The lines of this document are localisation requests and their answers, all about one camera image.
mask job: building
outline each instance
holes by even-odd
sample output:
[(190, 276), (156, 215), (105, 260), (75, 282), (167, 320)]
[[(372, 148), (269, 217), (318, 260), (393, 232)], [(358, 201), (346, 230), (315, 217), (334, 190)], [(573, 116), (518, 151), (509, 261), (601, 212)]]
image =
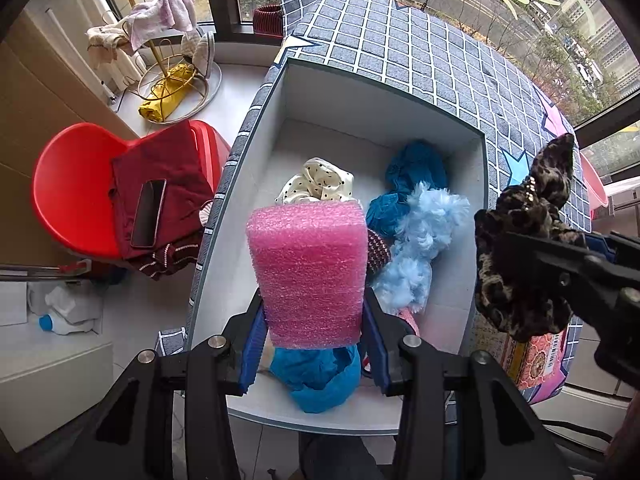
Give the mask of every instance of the building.
[(627, 96), (640, 89), (640, 67), (636, 56), (599, 0), (557, 0), (562, 12), (601, 54), (606, 73), (615, 73), (618, 91)]

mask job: white polka dot fabric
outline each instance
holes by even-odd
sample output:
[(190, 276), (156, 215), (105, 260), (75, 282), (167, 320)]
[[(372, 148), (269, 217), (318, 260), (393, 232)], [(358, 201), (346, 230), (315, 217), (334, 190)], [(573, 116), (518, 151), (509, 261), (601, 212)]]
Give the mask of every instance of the white polka dot fabric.
[(284, 185), (276, 198), (276, 204), (296, 204), (333, 200), (347, 202), (355, 200), (353, 175), (322, 158), (310, 158), (302, 172), (294, 175)]

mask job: blue bottle cap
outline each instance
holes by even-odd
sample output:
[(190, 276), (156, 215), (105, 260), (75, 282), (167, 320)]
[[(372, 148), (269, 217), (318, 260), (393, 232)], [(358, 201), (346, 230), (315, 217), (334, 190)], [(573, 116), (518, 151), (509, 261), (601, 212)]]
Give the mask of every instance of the blue bottle cap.
[(51, 320), (51, 316), (49, 314), (45, 314), (42, 316), (38, 323), (40, 324), (40, 328), (45, 332), (51, 332), (53, 330), (53, 321)]

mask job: light blue fluffy toy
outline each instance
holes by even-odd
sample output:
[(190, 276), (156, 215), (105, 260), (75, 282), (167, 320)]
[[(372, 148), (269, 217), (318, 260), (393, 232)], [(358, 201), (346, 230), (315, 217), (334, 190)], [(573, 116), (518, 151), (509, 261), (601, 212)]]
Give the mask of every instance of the light blue fluffy toy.
[(409, 212), (398, 224), (391, 261), (373, 289), (382, 310), (396, 314), (408, 307), (420, 312), (431, 288), (431, 261), (451, 243), (453, 229), (468, 217), (469, 200), (419, 182), (407, 198)]

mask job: white slipper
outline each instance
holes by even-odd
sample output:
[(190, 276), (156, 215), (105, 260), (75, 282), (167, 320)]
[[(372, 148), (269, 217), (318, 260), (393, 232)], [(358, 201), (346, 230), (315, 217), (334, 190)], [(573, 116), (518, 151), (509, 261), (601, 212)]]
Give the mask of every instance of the white slipper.
[(215, 52), (216, 45), (213, 32), (209, 31), (200, 38), (198, 46), (193, 53), (193, 65), (205, 78), (211, 74), (211, 66), (213, 65)]
[(182, 41), (180, 42), (180, 53), (186, 57), (193, 57), (193, 54), (196, 52), (196, 48), (198, 47), (198, 42), (200, 41), (201, 34), (199, 31), (194, 28), (189, 32), (185, 32)]

